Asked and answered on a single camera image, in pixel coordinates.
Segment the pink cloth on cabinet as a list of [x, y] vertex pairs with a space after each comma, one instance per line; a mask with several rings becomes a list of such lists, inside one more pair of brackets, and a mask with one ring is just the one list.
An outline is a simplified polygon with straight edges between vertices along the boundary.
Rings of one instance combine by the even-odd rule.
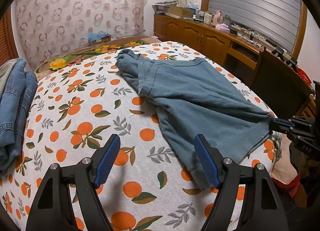
[[217, 29], [217, 30], [219, 30], [219, 31], [224, 31], [224, 32], [226, 32], [226, 33], [229, 33], [229, 32], [230, 32], [230, 28], [229, 28], [226, 24], [224, 24], [224, 23], [222, 23], [222, 24], [217, 24], [217, 25], [215, 26], [215, 29]]

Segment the dark wooden chair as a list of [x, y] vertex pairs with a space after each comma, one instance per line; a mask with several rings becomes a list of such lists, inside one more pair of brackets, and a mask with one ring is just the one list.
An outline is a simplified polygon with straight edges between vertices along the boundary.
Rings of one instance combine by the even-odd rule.
[[260, 47], [254, 78], [249, 88], [280, 119], [300, 115], [314, 91], [286, 63]]

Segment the grey window roller blind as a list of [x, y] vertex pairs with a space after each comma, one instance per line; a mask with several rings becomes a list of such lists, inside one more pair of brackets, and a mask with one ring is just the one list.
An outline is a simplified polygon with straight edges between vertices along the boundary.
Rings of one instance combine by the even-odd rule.
[[211, 13], [221, 11], [291, 51], [296, 41], [301, 0], [209, 0]]

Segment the cardboard box with blue bag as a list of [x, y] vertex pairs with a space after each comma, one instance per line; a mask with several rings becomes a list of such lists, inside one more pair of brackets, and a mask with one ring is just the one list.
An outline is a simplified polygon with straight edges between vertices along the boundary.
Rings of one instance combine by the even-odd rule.
[[111, 40], [111, 35], [108, 33], [87, 33], [88, 42], [91, 46], [109, 42]]

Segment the folded blue denim jeans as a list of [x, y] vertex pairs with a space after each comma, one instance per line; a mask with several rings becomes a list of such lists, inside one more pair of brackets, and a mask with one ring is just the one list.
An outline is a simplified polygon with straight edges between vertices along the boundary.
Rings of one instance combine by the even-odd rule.
[[35, 74], [24, 70], [26, 60], [16, 60], [1, 95], [1, 175], [22, 151], [27, 114], [37, 90]]

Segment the white orange-print bed sheet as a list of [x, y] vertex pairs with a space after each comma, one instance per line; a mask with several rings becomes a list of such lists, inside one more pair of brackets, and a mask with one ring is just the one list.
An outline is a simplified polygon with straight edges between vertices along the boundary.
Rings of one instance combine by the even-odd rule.
[[31, 204], [53, 163], [93, 155], [110, 135], [121, 145], [97, 194], [115, 230], [200, 230], [217, 190], [201, 190], [164, 139], [156, 109], [123, 79], [118, 51], [37, 80], [22, 151], [1, 175], [1, 217], [25, 230]]

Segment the brown louvered wooden wardrobe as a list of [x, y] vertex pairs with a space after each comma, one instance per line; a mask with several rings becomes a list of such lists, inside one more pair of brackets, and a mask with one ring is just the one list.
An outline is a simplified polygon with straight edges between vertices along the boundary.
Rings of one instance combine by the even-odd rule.
[[18, 57], [11, 23], [11, 7], [0, 21], [0, 66]]

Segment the brown cardboard box on cabinet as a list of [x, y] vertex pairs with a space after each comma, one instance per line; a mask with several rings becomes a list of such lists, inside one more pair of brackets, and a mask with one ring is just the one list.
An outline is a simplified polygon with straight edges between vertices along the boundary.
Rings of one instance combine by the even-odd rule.
[[170, 6], [167, 15], [174, 18], [192, 18], [194, 11], [183, 7]]

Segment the circle-patterned sheer curtain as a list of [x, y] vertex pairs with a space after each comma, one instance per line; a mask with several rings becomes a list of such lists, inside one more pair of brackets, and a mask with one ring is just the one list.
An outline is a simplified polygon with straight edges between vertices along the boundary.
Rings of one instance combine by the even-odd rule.
[[31, 68], [89, 44], [89, 34], [112, 39], [145, 33], [148, 0], [15, 0], [15, 21]]

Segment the wooden sideboard cabinet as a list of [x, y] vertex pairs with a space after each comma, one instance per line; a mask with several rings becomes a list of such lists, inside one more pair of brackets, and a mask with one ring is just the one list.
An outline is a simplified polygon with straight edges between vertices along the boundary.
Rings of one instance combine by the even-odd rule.
[[[260, 48], [252, 46], [240, 37], [218, 31], [200, 22], [166, 15], [154, 16], [153, 32], [162, 41], [180, 42], [200, 52], [231, 72], [248, 87], [254, 78]], [[299, 116], [315, 118], [316, 103], [313, 97]]]

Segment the teal blue shorts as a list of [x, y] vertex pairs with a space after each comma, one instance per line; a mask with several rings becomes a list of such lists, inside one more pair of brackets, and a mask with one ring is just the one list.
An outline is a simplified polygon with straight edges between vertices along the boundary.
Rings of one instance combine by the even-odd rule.
[[126, 82], [156, 106], [165, 140], [202, 190], [210, 184], [195, 152], [197, 135], [240, 162], [271, 134], [273, 116], [247, 101], [203, 58], [151, 60], [124, 49], [116, 66]]

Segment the pink bottle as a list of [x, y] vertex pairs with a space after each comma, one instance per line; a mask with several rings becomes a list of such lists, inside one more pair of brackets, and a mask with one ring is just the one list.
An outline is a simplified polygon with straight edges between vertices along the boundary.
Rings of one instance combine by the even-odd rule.
[[223, 16], [221, 15], [221, 11], [217, 10], [212, 19], [212, 26], [216, 27], [219, 24], [223, 24]]

